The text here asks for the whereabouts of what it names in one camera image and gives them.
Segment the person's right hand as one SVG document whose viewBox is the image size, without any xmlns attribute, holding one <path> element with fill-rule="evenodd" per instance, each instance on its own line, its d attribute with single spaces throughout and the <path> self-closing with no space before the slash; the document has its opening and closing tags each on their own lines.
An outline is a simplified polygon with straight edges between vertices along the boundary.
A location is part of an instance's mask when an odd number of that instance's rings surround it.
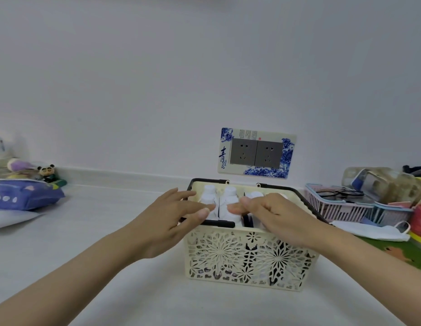
<svg viewBox="0 0 421 326">
<path fill-rule="evenodd" d="M 315 248 L 318 242 L 315 230 L 322 223 L 282 195 L 241 197 L 238 203 L 249 205 L 252 214 L 280 240 L 293 246 Z"/>
</svg>

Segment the person's left hand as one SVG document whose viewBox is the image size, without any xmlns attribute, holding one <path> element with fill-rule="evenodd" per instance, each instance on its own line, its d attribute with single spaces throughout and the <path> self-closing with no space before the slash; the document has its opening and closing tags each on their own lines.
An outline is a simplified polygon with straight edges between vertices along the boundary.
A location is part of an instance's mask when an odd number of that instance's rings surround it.
<svg viewBox="0 0 421 326">
<path fill-rule="evenodd" d="M 215 208 L 214 204 L 203 204 L 189 200 L 194 191 L 170 189 L 159 196 L 141 214 L 124 227 L 124 238 L 131 251 L 131 260 L 150 259 L 161 255 L 178 244 L 191 231 L 178 231 L 182 216 L 202 208 Z"/>
</svg>

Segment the person's left forearm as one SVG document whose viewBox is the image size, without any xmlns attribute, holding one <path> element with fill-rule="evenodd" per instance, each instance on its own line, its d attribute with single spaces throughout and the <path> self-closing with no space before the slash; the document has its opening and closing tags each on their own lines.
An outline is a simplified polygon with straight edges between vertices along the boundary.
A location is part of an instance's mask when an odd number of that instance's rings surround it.
<svg viewBox="0 0 421 326">
<path fill-rule="evenodd" d="M 151 240 L 123 230 L 0 303 L 0 326 L 67 326 L 124 268 L 145 256 Z"/>
</svg>

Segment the person's right forearm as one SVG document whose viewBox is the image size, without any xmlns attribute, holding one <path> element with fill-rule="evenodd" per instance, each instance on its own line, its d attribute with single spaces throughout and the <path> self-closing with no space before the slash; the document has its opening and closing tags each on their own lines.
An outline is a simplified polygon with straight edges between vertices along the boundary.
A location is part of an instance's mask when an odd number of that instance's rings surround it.
<svg viewBox="0 0 421 326">
<path fill-rule="evenodd" d="M 421 270 L 314 219 L 296 232 L 302 246 L 337 265 L 406 326 L 421 326 Z"/>
</svg>

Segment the cream cutout plastic basket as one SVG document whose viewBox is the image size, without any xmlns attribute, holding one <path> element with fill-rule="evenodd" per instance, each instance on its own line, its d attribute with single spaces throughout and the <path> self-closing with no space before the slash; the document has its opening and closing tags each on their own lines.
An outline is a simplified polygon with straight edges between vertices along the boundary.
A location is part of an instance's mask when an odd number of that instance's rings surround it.
<svg viewBox="0 0 421 326">
<path fill-rule="evenodd" d="M 319 257 L 267 230 L 209 220 L 186 235 L 184 256 L 190 279 L 296 292 Z"/>
</svg>

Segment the blue floral socket surround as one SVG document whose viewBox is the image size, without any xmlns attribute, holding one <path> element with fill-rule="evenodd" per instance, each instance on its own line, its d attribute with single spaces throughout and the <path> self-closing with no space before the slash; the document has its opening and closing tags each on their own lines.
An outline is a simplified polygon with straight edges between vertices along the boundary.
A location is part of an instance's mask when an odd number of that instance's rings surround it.
<svg viewBox="0 0 421 326">
<path fill-rule="evenodd" d="M 274 169 L 230 164 L 231 143 L 234 138 L 283 142 L 284 148 L 280 160 L 280 167 L 278 169 Z M 287 179 L 296 140 L 297 136 L 294 134 L 223 127 L 221 129 L 219 143 L 218 173 Z"/>
</svg>

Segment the pink slatted basket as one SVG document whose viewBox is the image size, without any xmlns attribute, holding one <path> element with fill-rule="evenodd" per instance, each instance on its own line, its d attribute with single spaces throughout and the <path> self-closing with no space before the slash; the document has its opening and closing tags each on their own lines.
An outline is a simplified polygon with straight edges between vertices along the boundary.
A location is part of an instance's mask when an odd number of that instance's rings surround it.
<svg viewBox="0 0 421 326">
<path fill-rule="evenodd" d="M 347 221 L 361 222 L 372 209 L 374 200 L 365 195 L 362 199 L 347 199 L 343 201 L 330 201 L 322 199 L 316 191 L 324 188 L 341 188 L 344 186 L 326 186 L 320 184 L 306 184 L 305 194 L 308 202 L 329 222 Z"/>
</svg>

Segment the black eyeglasses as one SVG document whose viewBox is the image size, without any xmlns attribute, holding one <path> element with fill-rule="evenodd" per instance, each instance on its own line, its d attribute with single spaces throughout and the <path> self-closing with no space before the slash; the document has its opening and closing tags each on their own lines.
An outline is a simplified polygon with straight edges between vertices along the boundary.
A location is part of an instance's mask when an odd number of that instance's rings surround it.
<svg viewBox="0 0 421 326">
<path fill-rule="evenodd" d="M 348 188 L 324 188 L 316 191 L 319 197 L 330 201 L 343 201 L 347 199 L 362 199 L 365 194 L 358 190 Z"/>
</svg>

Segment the white face mask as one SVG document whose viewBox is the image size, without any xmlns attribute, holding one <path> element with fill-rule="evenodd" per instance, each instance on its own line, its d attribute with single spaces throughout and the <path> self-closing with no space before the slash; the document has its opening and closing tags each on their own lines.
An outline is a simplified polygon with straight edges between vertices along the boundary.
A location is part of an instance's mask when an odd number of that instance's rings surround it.
<svg viewBox="0 0 421 326">
<path fill-rule="evenodd" d="M 411 225 L 407 221 L 400 221 L 394 226 L 385 225 L 382 227 L 346 221 L 333 221 L 330 224 L 355 236 L 372 240 L 407 242 L 410 239 Z"/>
</svg>

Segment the blue-rimmed slatted container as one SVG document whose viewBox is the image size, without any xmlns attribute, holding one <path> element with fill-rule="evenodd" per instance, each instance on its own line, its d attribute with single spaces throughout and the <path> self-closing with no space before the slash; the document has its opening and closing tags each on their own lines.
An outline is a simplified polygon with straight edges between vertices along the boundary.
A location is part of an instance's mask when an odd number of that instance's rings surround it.
<svg viewBox="0 0 421 326">
<path fill-rule="evenodd" d="M 373 204 L 370 220 L 377 226 L 394 226 L 400 222 L 409 221 L 414 209 L 403 208 L 401 206 L 392 206 L 375 202 Z"/>
</svg>

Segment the panda figurine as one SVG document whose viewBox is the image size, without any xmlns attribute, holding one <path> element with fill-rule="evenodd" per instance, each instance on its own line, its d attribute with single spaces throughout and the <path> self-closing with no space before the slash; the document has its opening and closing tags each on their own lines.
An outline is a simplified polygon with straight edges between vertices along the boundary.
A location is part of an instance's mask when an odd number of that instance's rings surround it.
<svg viewBox="0 0 421 326">
<path fill-rule="evenodd" d="M 67 185 L 67 181 L 61 179 L 56 172 L 56 167 L 53 164 L 47 166 L 38 166 L 37 171 L 40 177 L 40 180 L 44 181 L 47 184 L 55 185 L 58 187 L 64 187 Z"/>
</svg>

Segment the green patterned mat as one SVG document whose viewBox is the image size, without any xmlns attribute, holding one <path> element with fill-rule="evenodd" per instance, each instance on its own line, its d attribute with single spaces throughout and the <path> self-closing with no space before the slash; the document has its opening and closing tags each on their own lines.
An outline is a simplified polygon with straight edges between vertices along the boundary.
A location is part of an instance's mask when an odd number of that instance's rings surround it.
<svg viewBox="0 0 421 326">
<path fill-rule="evenodd" d="M 421 270 L 421 237 L 410 233 L 409 241 L 375 240 L 359 236 L 360 239 L 387 254 Z"/>
</svg>

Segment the purple tissue packet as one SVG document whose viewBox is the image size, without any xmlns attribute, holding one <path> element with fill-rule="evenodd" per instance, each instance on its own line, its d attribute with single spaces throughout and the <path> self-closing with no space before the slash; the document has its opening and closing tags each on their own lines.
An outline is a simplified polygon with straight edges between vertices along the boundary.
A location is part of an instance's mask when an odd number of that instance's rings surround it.
<svg viewBox="0 0 421 326">
<path fill-rule="evenodd" d="M 0 209 L 30 211 L 65 198 L 56 184 L 29 179 L 0 179 Z"/>
</svg>

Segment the red round container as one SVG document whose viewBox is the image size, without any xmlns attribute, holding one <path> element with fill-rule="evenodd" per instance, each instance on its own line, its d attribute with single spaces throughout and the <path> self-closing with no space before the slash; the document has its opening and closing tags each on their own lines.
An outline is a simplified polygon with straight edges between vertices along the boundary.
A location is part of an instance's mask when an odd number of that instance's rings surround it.
<svg viewBox="0 0 421 326">
<path fill-rule="evenodd" d="M 416 206 L 410 219 L 410 236 L 421 243 L 421 204 Z"/>
</svg>

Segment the purple plush toy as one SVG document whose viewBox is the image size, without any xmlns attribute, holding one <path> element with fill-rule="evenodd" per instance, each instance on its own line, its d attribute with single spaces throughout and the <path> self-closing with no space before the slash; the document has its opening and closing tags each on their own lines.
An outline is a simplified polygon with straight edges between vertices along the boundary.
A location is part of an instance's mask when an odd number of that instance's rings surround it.
<svg viewBox="0 0 421 326">
<path fill-rule="evenodd" d="M 6 167 L 12 173 L 34 168 L 30 162 L 24 161 L 20 158 L 9 159 Z"/>
</svg>

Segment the white soft packet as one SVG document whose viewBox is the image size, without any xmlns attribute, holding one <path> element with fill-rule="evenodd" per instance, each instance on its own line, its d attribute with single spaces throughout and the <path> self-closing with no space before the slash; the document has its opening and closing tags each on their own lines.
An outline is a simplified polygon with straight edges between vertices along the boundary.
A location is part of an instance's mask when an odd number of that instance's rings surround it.
<svg viewBox="0 0 421 326">
<path fill-rule="evenodd" d="M 43 215 L 43 213 L 0 209 L 0 229 L 35 219 L 41 215 Z"/>
</svg>

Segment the grey double wall socket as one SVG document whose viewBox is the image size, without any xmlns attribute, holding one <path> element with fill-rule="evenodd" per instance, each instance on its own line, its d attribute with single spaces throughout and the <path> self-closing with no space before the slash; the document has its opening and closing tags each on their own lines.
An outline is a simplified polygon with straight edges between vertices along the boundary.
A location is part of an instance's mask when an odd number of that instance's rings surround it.
<svg viewBox="0 0 421 326">
<path fill-rule="evenodd" d="M 278 169 L 283 142 L 236 139 L 231 143 L 230 164 Z"/>
</svg>

